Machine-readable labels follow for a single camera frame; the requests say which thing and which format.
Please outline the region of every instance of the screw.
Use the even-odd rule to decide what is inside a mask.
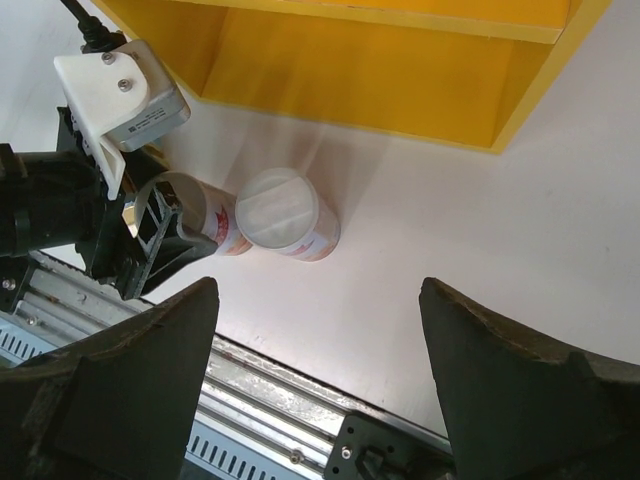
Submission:
[[[16,289],[16,281],[13,278],[5,278],[2,281],[2,288],[4,288],[5,290],[15,290]]]
[[[102,61],[104,62],[105,65],[111,65],[113,62],[116,61],[116,57],[113,53],[106,52],[102,54]]]
[[[302,455],[302,452],[300,450],[294,450],[293,452],[291,452],[291,456],[289,457],[289,460],[294,465],[299,465],[304,460],[304,455]]]
[[[127,80],[126,78],[123,78],[118,82],[118,88],[121,92],[128,92],[132,87],[133,83],[131,83],[131,80]]]
[[[353,452],[351,451],[351,449],[349,447],[342,447],[342,458],[344,458],[345,460],[349,460],[351,458],[351,454]]]

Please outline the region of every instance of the yellow shelf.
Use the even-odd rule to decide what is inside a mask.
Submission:
[[[537,43],[555,43],[571,0],[177,0]]]
[[[204,100],[500,152],[611,0],[574,0],[555,44],[206,1],[96,3],[126,33],[147,40],[183,85]],[[341,8],[347,3],[255,1]],[[348,3],[384,9],[391,1]],[[476,3],[485,10],[477,10]],[[531,7],[536,2],[489,3]],[[451,5],[456,4],[458,14],[525,20],[523,10],[492,13],[486,2],[470,0],[393,4],[448,14],[456,12]],[[533,14],[526,18],[539,21]]]

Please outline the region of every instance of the white surface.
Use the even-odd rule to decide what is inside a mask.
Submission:
[[[2,52],[0,137],[53,148],[51,59],[79,36],[56,2],[0,1],[0,35],[21,45]],[[614,1],[501,157],[191,101],[169,142],[176,167],[232,193],[264,168],[308,168],[343,237],[316,264],[258,249],[205,259],[152,299],[215,276],[220,333],[440,432],[425,276],[640,363],[639,30],[640,4]]]
[[[115,200],[125,169],[118,147],[107,133],[137,117],[149,104],[149,83],[138,63],[124,53],[113,54],[107,65],[102,55],[91,53],[58,56],[53,64],[82,137]],[[118,82],[128,80],[131,89],[120,91]]]

